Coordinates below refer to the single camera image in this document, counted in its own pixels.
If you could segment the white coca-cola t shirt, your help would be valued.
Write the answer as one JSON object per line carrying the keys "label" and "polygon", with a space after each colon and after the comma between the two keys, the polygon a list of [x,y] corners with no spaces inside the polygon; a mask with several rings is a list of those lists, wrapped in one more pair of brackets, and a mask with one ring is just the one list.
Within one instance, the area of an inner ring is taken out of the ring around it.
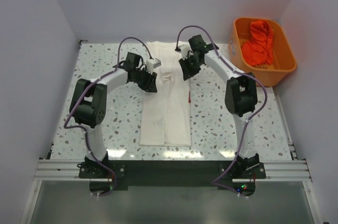
{"label": "white coca-cola t shirt", "polygon": [[140,145],[191,146],[190,84],[183,80],[181,55],[174,43],[147,42],[151,55],[161,61],[156,68],[157,93],[145,93]]}

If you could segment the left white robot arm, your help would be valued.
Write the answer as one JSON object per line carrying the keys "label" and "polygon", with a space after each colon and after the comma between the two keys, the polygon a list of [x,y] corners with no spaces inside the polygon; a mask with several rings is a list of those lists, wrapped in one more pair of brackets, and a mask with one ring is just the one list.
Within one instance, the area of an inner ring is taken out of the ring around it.
{"label": "left white robot arm", "polygon": [[155,69],[161,66],[161,61],[158,58],[149,58],[146,63],[140,64],[142,59],[142,56],[129,52],[126,59],[118,63],[113,71],[97,79],[79,79],[76,83],[64,128],[83,130],[86,159],[93,162],[90,170],[98,178],[109,173],[108,153],[101,130],[107,112],[108,94],[130,82],[137,84],[145,92],[157,92]]}

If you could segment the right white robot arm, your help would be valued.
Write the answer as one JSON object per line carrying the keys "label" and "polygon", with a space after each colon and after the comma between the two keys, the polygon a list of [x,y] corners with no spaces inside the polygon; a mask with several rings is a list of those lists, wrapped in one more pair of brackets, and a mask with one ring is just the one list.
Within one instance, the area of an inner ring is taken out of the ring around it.
{"label": "right white robot arm", "polygon": [[177,44],[175,51],[182,56],[179,64],[184,80],[197,75],[202,66],[208,66],[226,84],[224,102],[227,111],[233,115],[237,134],[235,171],[239,177],[247,178],[259,164],[251,118],[258,102],[254,75],[236,68],[216,45],[206,44],[201,35],[190,38],[188,44]]}

